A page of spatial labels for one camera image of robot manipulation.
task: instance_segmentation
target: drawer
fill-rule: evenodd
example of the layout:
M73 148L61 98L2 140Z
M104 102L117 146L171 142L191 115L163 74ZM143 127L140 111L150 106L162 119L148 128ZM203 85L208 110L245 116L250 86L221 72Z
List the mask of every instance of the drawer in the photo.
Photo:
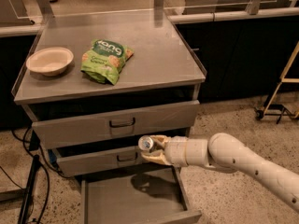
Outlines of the drawer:
M47 149L191 127L199 102L133 108L33 123Z
M88 175L81 185L81 224L192 224L179 171L146 163Z
M138 147L123 147L112 150L57 157L57 164L66 176L85 175L99 171L137 165L143 162Z

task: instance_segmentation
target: black wheel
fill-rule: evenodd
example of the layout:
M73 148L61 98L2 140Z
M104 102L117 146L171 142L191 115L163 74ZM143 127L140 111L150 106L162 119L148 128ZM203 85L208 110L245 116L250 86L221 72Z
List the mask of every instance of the black wheel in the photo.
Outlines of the black wheel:
M260 120L263 118L263 111L262 110L256 110L256 119Z

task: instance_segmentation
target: gray tabletop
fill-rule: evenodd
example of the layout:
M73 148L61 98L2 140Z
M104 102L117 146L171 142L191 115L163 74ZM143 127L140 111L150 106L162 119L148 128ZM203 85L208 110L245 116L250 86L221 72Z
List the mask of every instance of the gray tabletop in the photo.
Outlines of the gray tabletop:
M135 51L115 86L99 84L80 72L82 55L94 39L115 41ZM16 104L192 85L205 80L174 26L154 10L52 18L36 50L49 47L72 50L74 61L57 77L27 70L15 96Z

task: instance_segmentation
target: speckled floor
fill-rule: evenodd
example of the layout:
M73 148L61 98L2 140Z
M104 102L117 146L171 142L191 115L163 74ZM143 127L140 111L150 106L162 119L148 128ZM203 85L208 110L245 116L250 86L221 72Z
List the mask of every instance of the speckled floor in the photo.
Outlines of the speckled floor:
M214 133L229 133L267 160L299 174L298 120L283 117L279 124L276 124L276 117L266 116L256 120L254 107L261 105L264 99L263 96L201 104L191 136L205 138ZM297 93L280 94L278 99L284 101L283 104L291 111L299 106ZM24 129L20 129L16 134L21 137L24 132ZM0 153L1 167L24 187L31 158L11 131L0 132ZM80 190L77 181L64 179L53 171L49 173L50 198L42 223L80 223ZM298 223L296 212L240 172L223 174L187 167L182 169L181 177L192 209L199 209L203 213L198 221L200 224ZM0 172L0 180L0 191L17 189L3 172ZM30 220L39 217L46 187L45 174L40 169ZM0 223L17 223L20 208L21 201L1 203Z

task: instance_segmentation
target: floor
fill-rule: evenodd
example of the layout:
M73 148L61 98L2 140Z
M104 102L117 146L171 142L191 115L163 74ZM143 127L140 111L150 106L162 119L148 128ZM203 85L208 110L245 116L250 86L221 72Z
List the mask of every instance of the floor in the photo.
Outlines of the floor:
M135 8L152 6L152 0L126 0ZM59 0L52 3L54 14L80 13L116 10L113 7L120 0ZM32 0L24 0L28 12L35 16L36 7ZM132 8L129 2L122 8ZM191 137L209 138L214 133L229 133L260 156L299 174L299 123L298 120L283 117L276 124L276 117L256 119L254 107L261 106L265 96L241 100L219 101L200 104L192 127ZM299 106L299 93L284 93L277 102L295 111ZM23 138L26 129L15 132ZM22 142L10 130L0 131L0 166L20 186L25 187L32 159L24 151ZM50 196L41 223L81 223L81 195L77 181L63 178L49 170ZM298 223L298 214L276 198L251 177L240 172L216 173L199 167L182 168L181 177L192 209L201 210L199 224L228 223ZM0 171L0 191L17 189ZM38 219L47 190L46 176L38 171L34 189L34 206L29 221ZM0 224L14 224L18 221L21 201L0 203Z

